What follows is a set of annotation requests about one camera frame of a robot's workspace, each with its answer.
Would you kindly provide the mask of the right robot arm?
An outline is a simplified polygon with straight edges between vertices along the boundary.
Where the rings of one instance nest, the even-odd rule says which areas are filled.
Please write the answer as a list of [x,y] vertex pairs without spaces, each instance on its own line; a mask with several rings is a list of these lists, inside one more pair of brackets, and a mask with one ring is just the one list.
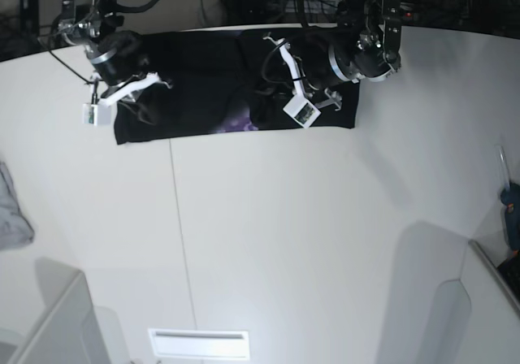
[[117,0],[62,0],[61,13],[51,24],[48,45],[61,41],[82,46],[94,70],[109,86],[144,78],[150,60],[142,49],[142,36],[120,28],[126,14],[144,13],[158,1],[124,6]]

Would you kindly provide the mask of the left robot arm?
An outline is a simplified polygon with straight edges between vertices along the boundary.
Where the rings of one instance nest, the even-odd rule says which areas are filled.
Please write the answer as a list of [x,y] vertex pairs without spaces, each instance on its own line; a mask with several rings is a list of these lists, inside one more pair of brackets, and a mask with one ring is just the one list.
[[305,0],[295,0],[295,7],[304,30],[301,65],[310,87],[380,82],[400,69],[400,0],[341,0],[330,28],[310,25]]

